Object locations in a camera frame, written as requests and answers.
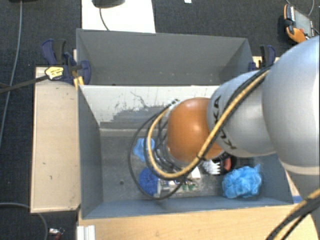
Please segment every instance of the yellow cable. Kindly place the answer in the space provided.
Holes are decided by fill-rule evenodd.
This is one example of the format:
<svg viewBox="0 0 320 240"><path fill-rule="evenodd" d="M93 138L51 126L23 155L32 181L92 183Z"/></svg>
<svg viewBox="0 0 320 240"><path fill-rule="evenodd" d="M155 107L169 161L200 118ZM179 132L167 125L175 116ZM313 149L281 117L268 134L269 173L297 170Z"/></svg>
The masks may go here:
<svg viewBox="0 0 320 240"><path fill-rule="evenodd" d="M157 116L157 118L153 121L149 131L148 131L148 135L147 135L147 151L148 151L148 157L149 160L151 162L152 167L154 168L154 170L161 176L174 180L176 178L179 178L181 176L183 176L184 174L186 174L187 172L189 172L190 170L192 170L193 167L195 167L197 165L197 163L199 162L199 158L202 158L207 147L209 146L211 140L214 138L214 136L217 134L218 130L220 129L220 127L222 126L222 124L225 122L227 116L232 112L232 110L236 107L236 105L239 103L239 101L251 90L253 89L267 74L269 71L264 72L262 75L260 75L259 77L257 77L255 80L252 81L252 83L250 83L241 93L239 93L234 100L232 101L232 103L226 108L226 110L224 111L224 113L221 115L220 119L218 120L218 122L216 123L216 125L214 126L214 128L212 129L212 131L210 132L209 136L207 137L207 139L205 140L205 142L203 143L198 156L195 157L195 159L185 168L183 168L180 171L177 172L173 172L173 173L168 173L165 172L163 170L161 170L161 168L158 167L154 156L153 156L153 150L152 150L152 145L151 145L151 138L152 138L152 133L157 125L157 123L164 117L164 115L167 113L167 111L169 110L169 108L167 108L165 111L163 111L160 115Z"/></svg>
<svg viewBox="0 0 320 240"><path fill-rule="evenodd" d="M315 191L313 191L311 194L309 194L307 196L306 199L316 199L317 197L320 196L320 188L316 189ZM298 203L290 212L289 214L285 217L285 219L281 222L284 223L293 213L295 213L296 211L298 211L299 209L303 208L305 205L308 204L308 201L306 201L305 199L302 200L300 203ZM282 235L283 232L285 231L285 229L287 228L287 226L285 226L284 228L282 228L273 238L273 240L281 240L282 239Z"/></svg>

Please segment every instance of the white connector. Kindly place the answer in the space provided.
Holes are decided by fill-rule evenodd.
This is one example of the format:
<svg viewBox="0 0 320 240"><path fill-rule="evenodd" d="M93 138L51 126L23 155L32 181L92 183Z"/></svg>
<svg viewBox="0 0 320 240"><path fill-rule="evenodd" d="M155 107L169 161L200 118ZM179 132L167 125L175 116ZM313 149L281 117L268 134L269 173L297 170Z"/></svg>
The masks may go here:
<svg viewBox="0 0 320 240"><path fill-rule="evenodd" d="M77 226L76 240L96 240L96 228L94 225Z"/></svg>
<svg viewBox="0 0 320 240"><path fill-rule="evenodd" d="M220 162L213 162L212 160L204 161L202 164L204 170L211 175L220 175Z"/></svg>

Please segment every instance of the scratched surface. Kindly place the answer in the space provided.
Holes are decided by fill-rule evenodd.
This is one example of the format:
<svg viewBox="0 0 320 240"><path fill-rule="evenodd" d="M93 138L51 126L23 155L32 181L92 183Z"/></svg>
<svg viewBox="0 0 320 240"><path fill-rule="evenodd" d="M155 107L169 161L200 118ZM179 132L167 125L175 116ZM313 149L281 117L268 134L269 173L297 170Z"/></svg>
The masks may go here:
<svg viewBox="0 0 320 240"><path fill-rule="evenodd" d="M218 86L131 87L83 85L80 87L93 115L100 125L111 122L123 111L141 111L163 107L174 99L211 97Z"/></svg>

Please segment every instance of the orange device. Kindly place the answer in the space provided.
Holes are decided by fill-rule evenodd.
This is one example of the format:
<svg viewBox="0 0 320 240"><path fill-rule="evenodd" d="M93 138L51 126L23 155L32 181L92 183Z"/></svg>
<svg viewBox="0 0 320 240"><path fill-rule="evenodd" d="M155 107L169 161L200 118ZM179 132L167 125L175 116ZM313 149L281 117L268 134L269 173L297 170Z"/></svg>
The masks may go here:
<svg viewBox="0 0 320 240"><path fill-rule="evenodd" d="M283 14L285 31L293 41L301 43L315 36L312 21L293 5L286 4Z"/></svg>

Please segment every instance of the red component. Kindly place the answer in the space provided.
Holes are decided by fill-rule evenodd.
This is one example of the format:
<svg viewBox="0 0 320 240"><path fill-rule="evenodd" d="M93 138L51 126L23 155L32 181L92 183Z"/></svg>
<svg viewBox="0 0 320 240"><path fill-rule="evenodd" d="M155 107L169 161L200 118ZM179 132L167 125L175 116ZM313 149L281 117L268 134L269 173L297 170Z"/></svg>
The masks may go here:
<svg viewBox="0 0 320 240"><path fill-rule="evenodd" d="M227 158L226 160L223 161L223 168L226 169L228 172L231 169L231 158Z"/></svg>

